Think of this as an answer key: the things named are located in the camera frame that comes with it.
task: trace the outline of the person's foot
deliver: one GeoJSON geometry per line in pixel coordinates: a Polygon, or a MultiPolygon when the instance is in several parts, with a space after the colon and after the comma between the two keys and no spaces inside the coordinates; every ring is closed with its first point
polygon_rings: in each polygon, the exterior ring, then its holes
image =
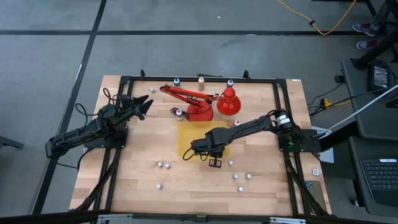
{"type": "Polygon", "coordinates": [[[370,50],[377,45],[377,40],[363,40],[356,43],[356,48],[359,50],[370,50]]]}
{"type": "Polygon", "coordinates": [[[353,29],[356,32],[362,32],[370,37],[375,37],[379,31],[378,26],[374,26],[371,24],[354,24],[353,29]]]}

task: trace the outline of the concrete floor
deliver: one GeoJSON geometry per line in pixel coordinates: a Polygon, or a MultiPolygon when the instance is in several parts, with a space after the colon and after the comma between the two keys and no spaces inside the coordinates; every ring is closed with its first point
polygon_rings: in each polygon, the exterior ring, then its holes
{"type": "MultiPolygon", "coordinates": [[[[285,0],[327,30],[349,2],[285,0]]],[[[374,1],[375,8],[380,2],[374,1]]],[[[2,0],[0,30],[91,30],[100,0],[2,0]]],[[[338,30],[367,22],[371,15],[358,3],[338,30]]],[[[312,30],[306,20],[276,1],[108,0],[100,30],[312,30]]],[[[0,150],[0,217],[25,215],[45,164],[44,144],[57,131],[88,41],[87,35],[0,35],[0,135],[25,142],[23,150],[0,150]]],[[[77,102],[94,110],[103,75],[193,76],[197,73],[241,77],[299,78],[307,101],[336,86],[340,61],[360,57],[360,36],[240,35],[102,35],[97,36],[77,102]]],[[[389,52],[384,58],[392,59],[389,52]]],[[[345,85],[330,93],[346,98],[345,85]]],[[[313,125],[329,127],[352,113],[350,105],[320,113],[313,125]]],[[[73,113],[69,129],[84,117],[73,113]]],[[[60,162],[75,165],[81,147],[60,162]]],[[[68,210],[76,170],[57,167],[44,212],[68,210]]],[[[338,217],[397,223],[354,207],[350,181],[325,178],[333,213],[338,217]]],[[[155,221],[134,220],[139,223],[155,221]]]]}

